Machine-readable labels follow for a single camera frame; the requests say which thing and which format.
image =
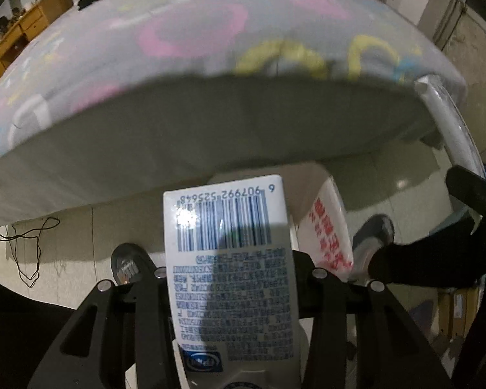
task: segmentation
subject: mattress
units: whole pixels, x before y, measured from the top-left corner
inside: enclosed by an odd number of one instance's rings
[[[0,79],[0,225],[237,168],[435,130],[413,90],[465,81],[376,0],[100,0]]]

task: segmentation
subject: bed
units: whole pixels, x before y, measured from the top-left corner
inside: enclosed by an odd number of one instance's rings
[[[241,167],[429,138],[462,76],[375,0],[100,0],[0,79],[0,225]]]

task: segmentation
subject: tiled floor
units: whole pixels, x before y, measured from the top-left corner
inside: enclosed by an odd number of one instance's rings
[[[324,166],[334,176],[346,205],[351,234],[370,215],[386,213],[394,221],[395,240],[408,243],[427,235],[451,213],[444,183],[450,163],[444,151],[396,142],[372,154],[331,159]],[[120,243],[141,245],[157,265],[163,265],[162,193],[163,189],[156,189],[55,214],[61,224],[41,236],[40,278],[31,289],[20,281],[9,246],[0,242],[0,283],[35,300],[76,308],[99,280],[113,279],[110,255]],[[43,221],[15,226],[20,233]],[[32,274],[35,241],[19,240],[17,255],[21,268]],[[425,288],[393,285],[391,290],[407,309],[437,299],[434,290]],[[136,387],[133,369],[127,380],[129,387]]]

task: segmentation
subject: wire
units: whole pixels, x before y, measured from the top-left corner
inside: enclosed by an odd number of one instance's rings
[[[57,221],[57,223],[54,224],[53,226],[45,227],[47,222],[50,221],[50,220]],[[8,242],[9,246],[11,247],[11,254],[12,254],[14,262],[17,265],[19,278],[29,288],[34,287],[34,284],[40,278],[40,257],[41,257],[40,237],[41,237],[41,232],[43,230],[51,230],[53,228],[56,228],[60,223],[61,223],[61,221],[59,219],[54,218],[53,216],[49,216],[47,219],[45,219],[45,222],[43,223],[41,228],[32,228],[31,230],[26,231],[23,234],[17,234],[16,228],[14,227],[13,224],[11,224],[11,226],[14,229],[14,235],[13,236],[11,236],[11,237],[9,236],[9,231],[7,230],[7,228],[6,228],[6,235],[0,234],[0,241]],[[31,236],[27,235],[27,234],[30,234],[31,232],[34,232],[34,231],[39,231],[39,232],[38,232],[37,235],[31,235]],[[18,256],[17,256],[17,241],[18,241],[18,239],[26,239],[26,240],[36,239],[36,270],[30,277],[28,277],[19,267]]]

